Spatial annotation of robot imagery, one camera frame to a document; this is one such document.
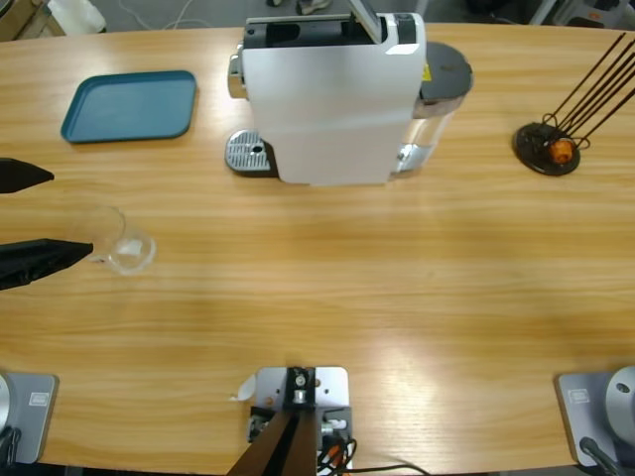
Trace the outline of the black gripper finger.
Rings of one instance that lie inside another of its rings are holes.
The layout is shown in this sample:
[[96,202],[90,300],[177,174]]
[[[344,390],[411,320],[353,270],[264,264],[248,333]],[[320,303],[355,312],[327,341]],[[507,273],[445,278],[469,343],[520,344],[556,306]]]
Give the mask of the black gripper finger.
[[55,175],[31,163],[12,158],[2,158],[0,192],[14,193],[55,179]]
[[93,252],[92,243],[37,239],[1,245],[1,290],[65,270]]

